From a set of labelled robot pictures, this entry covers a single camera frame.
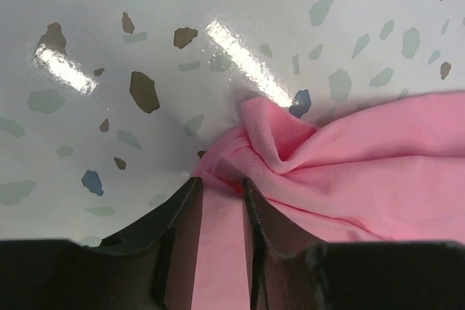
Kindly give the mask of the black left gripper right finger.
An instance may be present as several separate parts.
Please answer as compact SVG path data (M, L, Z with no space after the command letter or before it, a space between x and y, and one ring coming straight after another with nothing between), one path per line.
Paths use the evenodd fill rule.
M464 246L452 241L332 243L243 186L252 309L462 309Z

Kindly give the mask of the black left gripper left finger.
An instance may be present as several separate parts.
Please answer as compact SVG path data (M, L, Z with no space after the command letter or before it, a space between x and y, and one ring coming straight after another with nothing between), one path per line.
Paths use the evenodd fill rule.
M1 242L3 309L189 309L203 182L189 179L167 201L96 247L65 239Z

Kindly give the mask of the pink t shirt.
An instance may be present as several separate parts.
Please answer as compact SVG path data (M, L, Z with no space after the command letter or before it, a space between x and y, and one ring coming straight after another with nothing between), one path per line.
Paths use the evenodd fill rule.
M464 93L408 97L323 128L264 97L212 145L192 307L250 306L241 183L329 242L464 241Z

